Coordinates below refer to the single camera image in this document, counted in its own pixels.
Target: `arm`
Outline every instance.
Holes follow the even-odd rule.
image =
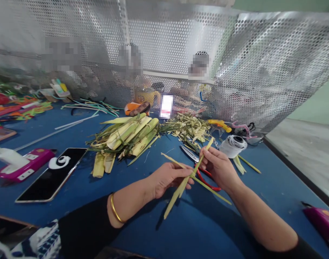
[[[179,185],[192,170],[188,166],[182,169],[165,163],[149,177],[117,191],[114,194],[114,208],[118,216],[127,221],[149,201],[162,197],[169,187]],[[187,189],[191,189],[189,184],[186,185]],[[60,252],[65,259],[94,258],[117,237],[122,226],[113,213],[111,195],[106,195],[59,220]]]
[[[298,243],[296,232],[250,188],[243,185],[227,192],[256,240],[270,251],[283,252]]]
[[[134,182],[114,194],[114,208],[122,221],[132,218],[145,204],[153,199],[161,198],[165,191],[175,185],[179,185],[183,177],[192,173],[192,168],[186,166],[182,169],[176,164],[165,163],[149,177]],[[109,221],[114,228],[120,228],[123,223],[119,222],[115,216],[112,206],[111,197],[108,197],[107,211]]]
[[[232,198],[256,240],[269,251],[285,252],[296,248],[297,233],[241,181],[228,157],[213,147],[209,151],[202,148],[200,156],[203,154],[201,167],[210,171],[218,186]]]

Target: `green wall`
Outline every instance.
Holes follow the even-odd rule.
[[[235,0],[233,8],[249,12],[329,12],[329,0]]]
[[[235,0],[233,8],[250,12],[329,12],[329,0]],[[288,118],[329,125],[329,82]]]

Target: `black sleeve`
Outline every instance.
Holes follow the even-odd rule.
[[[109,195],[90,202],[59,220],[60,253],[65,259],[94,258],[119,234],[107,213]]]
[[[299,235],[298,244],[287,252],[270,252],[266,253],[266,258],[286,258],[286,259],[323,259],[312,247],[308,245]]]

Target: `smartphone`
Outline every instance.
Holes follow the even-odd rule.
[[[8,137],[11,137],[13,135],[16,135],[17,132],[13,131],[13,130],[10,130],[10,129],[7,129],[7,128],[1,128],[0,129],[0,140],[4,140]]]
[[[162,94],[160,118],[170,119],[172,117],[173,95]]]
[[[17,199],[16,203],[49,202],[76,169],[85,155],[86,148],[68,148],[57,159],[69,157],[68,163],[57,169],[47,168]]]

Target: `metal mesh partition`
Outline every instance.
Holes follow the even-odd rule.
[[[271,131],[329,79],[329,14],[240,14],[216,73],[219,117]]]
[[[58,77],[74,98],[106,98],[121,107],[137,86],[160,85],[175,95],[177,110],[255,122],[263,132],[329,79],[329,14],[241,13],[178,2],[0,0],[0,75],[35,85]],[[45,73],[45,37],[79,39],[80,68]],[[137,46],[143,59],[133,77],[118,66],[126,45]],[[190,81],[197,53],[208,55],[207,70]]]

